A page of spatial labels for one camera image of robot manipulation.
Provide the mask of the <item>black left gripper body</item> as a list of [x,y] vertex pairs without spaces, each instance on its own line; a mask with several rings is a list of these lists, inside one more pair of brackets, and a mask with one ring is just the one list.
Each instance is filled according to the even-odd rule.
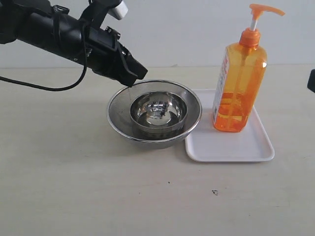
[[81,64],[83,65],[81,78],[84,78],[87,69],[90,68],[97,75],[116,80],[114,71],[116,53],[123,53],[124,55],[130,53],[119,42],[119,34],[112,28],[95,30],[88,26],[82,26],[81,46]]

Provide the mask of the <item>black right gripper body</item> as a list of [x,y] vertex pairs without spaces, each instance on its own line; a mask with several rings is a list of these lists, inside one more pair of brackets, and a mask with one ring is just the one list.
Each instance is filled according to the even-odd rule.
[[307,89],[315,93],[315,69],[312,69],[310,71],[308,83],[307,83]]

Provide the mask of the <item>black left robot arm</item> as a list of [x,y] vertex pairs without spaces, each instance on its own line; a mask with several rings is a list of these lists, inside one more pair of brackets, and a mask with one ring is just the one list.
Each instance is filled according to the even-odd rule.
[[101,28],[106,15],[120,20],[127,11],[122,0],[91,0],[76,19],[47,0],[3,0],[0,42],[20,40],[131,87],[147,69],[120,43],[119,32]]

